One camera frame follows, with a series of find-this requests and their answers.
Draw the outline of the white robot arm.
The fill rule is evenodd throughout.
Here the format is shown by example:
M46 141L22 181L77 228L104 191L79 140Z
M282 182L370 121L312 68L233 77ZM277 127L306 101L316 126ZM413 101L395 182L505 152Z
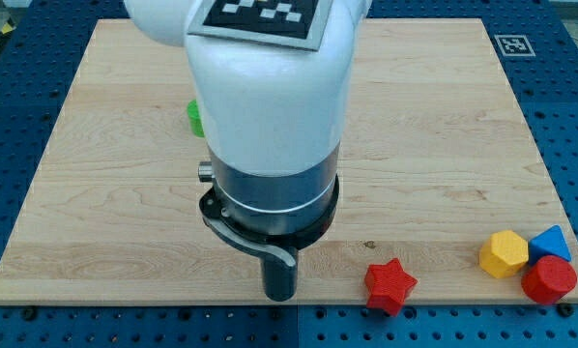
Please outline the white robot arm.
M366 0L126 0L150 39L183 48L210 158L205 224L260 260L271 300L290 299L298 253L332 223L337 154Z

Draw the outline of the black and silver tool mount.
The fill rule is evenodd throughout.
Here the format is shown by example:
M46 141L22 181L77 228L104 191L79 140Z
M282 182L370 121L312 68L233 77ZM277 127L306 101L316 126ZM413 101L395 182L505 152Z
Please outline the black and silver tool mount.
M248 173L210 151L212 188L199 201L203 220L231 247L280 267L298 265L333 221L339 195L338 147L296 173Z

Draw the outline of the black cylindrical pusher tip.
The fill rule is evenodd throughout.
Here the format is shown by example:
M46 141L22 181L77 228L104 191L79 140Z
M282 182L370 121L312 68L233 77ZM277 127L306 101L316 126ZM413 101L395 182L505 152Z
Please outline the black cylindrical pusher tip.
M294 247L267 254L261 259L266 296L275 302L291 299L297 288L299 254Z

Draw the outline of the fiducial marker on arm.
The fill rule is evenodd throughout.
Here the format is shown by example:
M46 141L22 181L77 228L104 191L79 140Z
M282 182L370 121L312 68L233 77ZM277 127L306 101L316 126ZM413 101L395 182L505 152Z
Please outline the fiducial marker on arm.
M188 33L317 51L331 7L331 0L209 0Z

